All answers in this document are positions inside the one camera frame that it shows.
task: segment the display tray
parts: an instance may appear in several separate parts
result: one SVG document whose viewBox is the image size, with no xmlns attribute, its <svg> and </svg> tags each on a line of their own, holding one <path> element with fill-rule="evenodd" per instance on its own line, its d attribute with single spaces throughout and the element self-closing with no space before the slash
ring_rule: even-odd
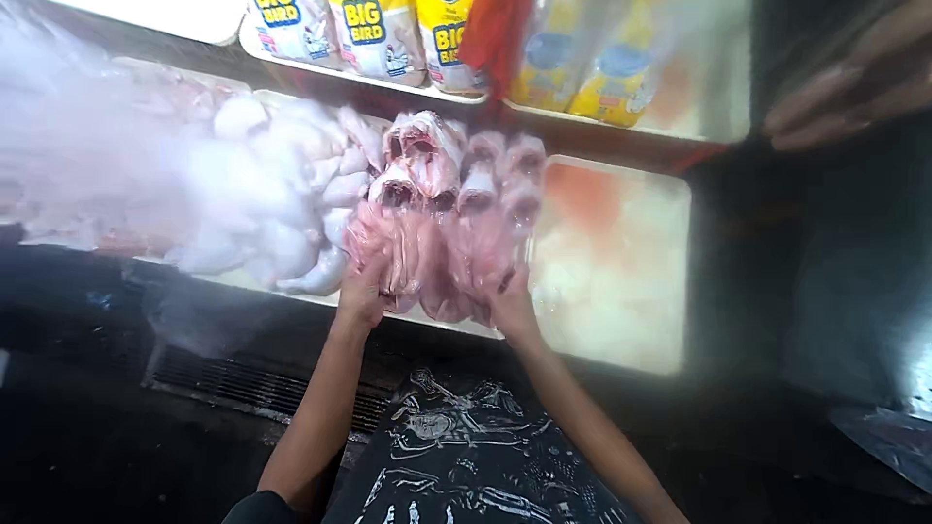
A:
<svg viewBox="0 0 932 524">
<path fill-rule="evenodd" d="M 51 0 L 109 19 L 215 46 L 236 42 L 247 0 Z"/>
<path fill-rule="evenodd" d="M 297 69 L 303 69 L 305 71 L 310 71 L 312 73 L 318 73 L 320 75 L 335 76 L 337 78 L 344 78 L 347 80 L 352 80 L 354 82 L 359 82 L 361 84 L 368 84 L 370 86 L 379 86 L 388 90 L 397 90 L 407 93 L 413 93 L 420 96 L 426 96 L 429 98 L 435 98 L 437 100 L 444 100 L 447 102 L 454 103 L 464 103 L 467 105 L 477 105 L 484 103 L 488 100 L 487 94 L 482 95 L 458 95 L 445 93 L 434 86 L 431 85 L 430 80 L 426 79 L 425 83 L 420 87 L 406 86 L 404 84 L 396 84 L 394 82 L 389 82 L 387 80 L 379 80 L 377 78 L 369 78 L 367 76 L 358 75 L 352 70 L 349 71 L 339 71 L 336 69 L 330 69 L 329 67 L 322 67 L 319 65 L 312 65 L 310 63 L 298 62 L 294 60 L 287 60 L 273 56 L 272 53 L 266 51 L 262 47 L 262 42 L 259 41 L 259 35 L 255 30 L 250 30 L 246 24 L 243 24 L 240 27 L 240 45 L 242 48 L 254 56 L 257 59 L 264 60 L 267 62 L 274 62 L 281 65 L 288 65 Z"/>
<path fill-rule="evenodd" d="M 528 247 L 530 292 L 556 352 L 657 375 L 683 361 L 692 192 L 681 179 L 548 158 Z"/>
</svg>

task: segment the blurred hand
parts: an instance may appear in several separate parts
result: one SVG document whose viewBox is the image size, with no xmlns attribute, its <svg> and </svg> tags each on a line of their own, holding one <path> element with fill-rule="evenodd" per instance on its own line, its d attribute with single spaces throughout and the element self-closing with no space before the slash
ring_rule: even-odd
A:
<svg viewBox="0 0 932 524">
<path fill-rule="evenodd" d="M 518 268 L 504 289 L 496 283 L 485 287 L 483 293 L 492 308 L 492 323 L 509 345 L 523 349 L 541 339 L 528 291 L 528 266 Z"/>
<path fill-rule="evenodd" d="M 378 279 L 389 260 L 388 255 L 380 253 L 362 270 L 353 264 L 347 265 L 335 322 L 346 322 L 364 329 L 372 329 L 381 322 L 384 302 L 378 294 Z"/>
<path fill-rule="evenodd" d="M 838 142 L 876 122 L 932 106 L 932 2 L 908 0 L 850 55 L 781 100 L 763 130 L 778 150 Z"/>
</svg>

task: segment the plastic packaging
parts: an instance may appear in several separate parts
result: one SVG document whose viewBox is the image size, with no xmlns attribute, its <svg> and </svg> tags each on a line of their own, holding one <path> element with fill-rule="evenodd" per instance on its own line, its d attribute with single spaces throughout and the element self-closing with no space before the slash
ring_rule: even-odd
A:
<svg viewBox="0 0 932 524">
<path fill-rule="evenodd" d="M 481 93 L 485 76 L 459 60 L 473 0 L 418 0 L 418 27 L 431 83 L 451 93 Z"/>
<path fill-rule="evenodd" d="M 339 68 L 334 17 L 326 0 L 250 0 L 249 22 L 279 58 Z"/>
<path fill-rule="evenodd" d="M 663 56 L 656 45 L 663 39 L 662 3 L 631 0 L 599 46 L 568 113 L 618 126 L 637 123 L 657 91 L 662 71 Z"/>
<path fill-rule="evenodd" d="M 539 0 L 528 18 L 525 41 L 509 98 L 512 102 L 564 111 L 579 87 L 592 32 L 586 31 L 592 2 Z"/>
<path fill-rule="evenodd" d="M 340 53 L 357 73 L 419 86 L 424 52 L 414 0 L 330 0 Z"/>
</svg>

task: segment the printed graphic shirt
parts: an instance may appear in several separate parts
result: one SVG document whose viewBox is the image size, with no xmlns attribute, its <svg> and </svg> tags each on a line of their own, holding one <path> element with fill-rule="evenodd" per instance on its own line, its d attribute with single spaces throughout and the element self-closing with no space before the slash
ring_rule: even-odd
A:
<svg viewBox="0 0 932 524">
<path fill-rule="evenodd" d="M 281 498 L 269 502 L 277 497 L 257 493 L 234 507 L 225 522 L 241 522 L 231 518 L 253 497 L 283 505 Z M 421 368 L 394 395 L 323 520 L 420 522 L 641 520 L 592 473 L 536 399 L 519 398 L 494 380 L 435 376 Z"/>
</svg>

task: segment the plastic wrap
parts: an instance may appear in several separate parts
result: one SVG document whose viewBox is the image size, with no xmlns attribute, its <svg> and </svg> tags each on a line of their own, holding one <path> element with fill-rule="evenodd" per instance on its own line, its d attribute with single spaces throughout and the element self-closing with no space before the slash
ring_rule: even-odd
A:
<svg viewBox="0 0 932 524">
<path fill-rule="evenodd" d="M 418 0 L 418 27 L 431 83 L 451 93 L 482 93 L 485 76 L 459 60 L 473 0 Z"/>
<path fill-rule="evenodd" d="M 537 0 L 508 95 L 515 103 L 564 111 L 579 87 L 594 32 L 592 0 Z"/>
<path fill-rule="evenodd" d="M 342 64 L 326 0 L 250 0 L 246 23 L 274 56 L 334 69 Z"/>
<path fill-rule="evenodd" d="M 876 459 L 932 493 L 932 422 L 882 407 L 838 408 L 829 418 Z"/>
<path fill-rule="evenodd" d="M 485 293 L 514 272 L 537 220 L 542 142 L 519 135 L 506 149 L 488 131 L 467 141 L 458 124 L 422 112 L 399 115 L 384 143 L 389 167 L 345 235 L 352 263 L 390 256 L 379 284 L 389 311 L 420 303 L 440 322 L 490 326 Z"/>
<path fill-rule="evenodd" d="M 619 126 L 633 126 L 660 82 L 672 37 L 666 2 L 631 0 L 614 10 L 607 36 L 568 113 Z"/>
<path fill-rule="evenodd" d="M 331 0 L 330 8 L 341 54 L 357 73 L 407 86 L 424 82 L 414 0 Z"/>
</svg>

